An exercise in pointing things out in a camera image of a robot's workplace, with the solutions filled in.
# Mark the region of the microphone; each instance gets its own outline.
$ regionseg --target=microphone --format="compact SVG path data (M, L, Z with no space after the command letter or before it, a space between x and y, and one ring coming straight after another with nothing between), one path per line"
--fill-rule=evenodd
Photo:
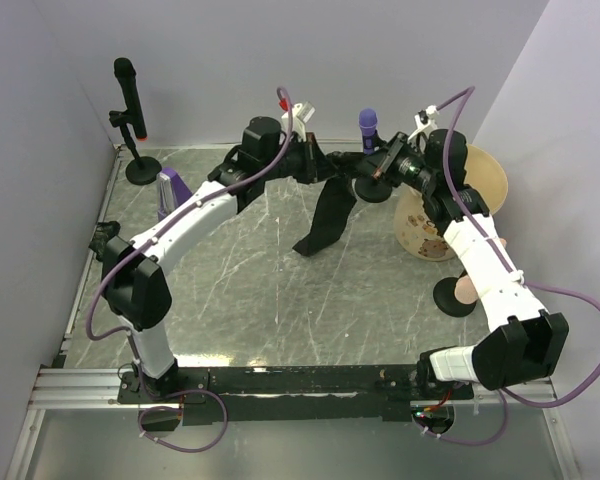
M362 132L362 151L369 155L375 151L377 146L378 131L378 117L376 111L372 108L365 108L360 112L358 116L358 125L360 126L360 132Z
M127 105L125 114L130 118L136 138L146 140L147 129L144 125L140 98L136 88L136 71L128 58L117 58L113 63L113 72L122 88L124 103Z

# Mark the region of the tan drum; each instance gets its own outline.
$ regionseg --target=tan drum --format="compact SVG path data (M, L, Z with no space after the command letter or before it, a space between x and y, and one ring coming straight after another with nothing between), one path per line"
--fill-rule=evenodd
M502 207L509 184L500 164L484 150L468 145L469 154L465 182L475 188L492 214ZM438 236L433 222L422 208L422 197L411 188L405 188L393 217L393 228L400 245L410 254L433 262L453 258L449 245Z

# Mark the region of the black microphone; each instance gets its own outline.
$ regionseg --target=black microphone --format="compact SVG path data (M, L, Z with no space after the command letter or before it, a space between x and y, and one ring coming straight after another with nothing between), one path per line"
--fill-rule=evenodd
M136 71L128 58L117 58L113 63L113 71L122 88L124 103L127 105L125 114L130 118L133 131L138 140L147 138L147 129L144 125L140 98L136 87Z

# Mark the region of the gray floor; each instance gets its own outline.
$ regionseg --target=gray floor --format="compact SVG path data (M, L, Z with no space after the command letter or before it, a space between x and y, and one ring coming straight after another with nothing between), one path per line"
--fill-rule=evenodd
M502 406L456 407L449 437L488 438ZM514 404L507 432L480 448L420 436L380 419L231 422L218 445L183 455L138 438L135 412L47 411L28 480L552 480L563 478L542 410ZM168 441L201 446L219 425L179 428Z
M226 150L147 150L178 171L192 190ZM157 221L155 185L115 182L107 220L129 239ZM455 319L437 310L435 283L460 270L457 260L431 263L400 247L392 219L397 195L359 202L347 231L311 259L291 247L308 231L321 186L280 180L240 216L187 254L169 277L174 304L167 317L182 366L412 363L421 351L470 345L487 332L482 311ZM131 359L123 335L98 343L84 315L99 281L91 266L66 367L117 367ZM101 301L94 329L118 325Z

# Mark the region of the marble floor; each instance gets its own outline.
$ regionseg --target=marble floor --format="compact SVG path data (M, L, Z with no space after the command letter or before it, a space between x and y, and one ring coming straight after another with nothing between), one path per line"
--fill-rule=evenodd
M331 146L325 151L352 149ZM174 168L192 190L222 161L225 149L145 150ZM121 153L106 220L129 239L157 222L155 185L124 177ZM182 366L413 363L422 351L470 345L488 333L478 307L450 318L431 298L435 283L461 271L457 260L416 259L393 233L398 193L383 204L358 202L342 239L312 258L292 250L309 231L321 186L279 180L240 216L189 252L169 276L166 319ZM65 367L111 368L131 360L124 335L91 342L85 313L100 279L91 265ZM101 301L94 330L117 326Z

